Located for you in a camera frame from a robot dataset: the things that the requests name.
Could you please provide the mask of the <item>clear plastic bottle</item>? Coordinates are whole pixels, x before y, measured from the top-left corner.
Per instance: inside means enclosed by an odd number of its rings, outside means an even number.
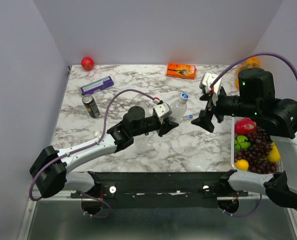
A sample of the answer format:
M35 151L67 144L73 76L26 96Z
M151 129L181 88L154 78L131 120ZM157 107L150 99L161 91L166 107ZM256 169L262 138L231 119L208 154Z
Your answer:
M172 114L170 115L170 120L173 121L173 122L176 122L176 123L178 123L182 119L182 117L184 116L184 114L187 111L187 101L188 101L188 99L187 100L182 99L181 94L170 105L171 110L172 110Z

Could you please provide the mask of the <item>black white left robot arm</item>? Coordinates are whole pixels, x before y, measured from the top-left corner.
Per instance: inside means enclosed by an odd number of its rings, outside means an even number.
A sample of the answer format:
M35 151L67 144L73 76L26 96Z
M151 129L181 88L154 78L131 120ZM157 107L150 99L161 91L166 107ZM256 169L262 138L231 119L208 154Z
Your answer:
M136 136L157 132L159 137L177 128L165 109L157 105L152 116L146 117L140 106L131 107L122 120L109 128L101 137L66 149L45 147L29 169L32 187L37 187L42 198L50 198L62 190L82 191L87 197L95 197L100 190L88 172L74 170L99 157L125 150L134 143Z

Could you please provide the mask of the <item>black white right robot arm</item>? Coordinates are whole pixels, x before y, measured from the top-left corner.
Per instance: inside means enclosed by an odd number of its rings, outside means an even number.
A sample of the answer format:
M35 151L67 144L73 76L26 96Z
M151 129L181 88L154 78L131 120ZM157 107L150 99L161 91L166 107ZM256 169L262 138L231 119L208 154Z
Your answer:
M261 68L248 68L238 74L239 95L229 96L216 75L206 72L199 84L206 101L192 124L212 133L212 118L221 123L224 116L246 117L263 128L276 144L283 164L282 173L257 174L232 170L218 184L219 192L235 191L268 196L276 205L297 209L297 101L275 97L273 75Z

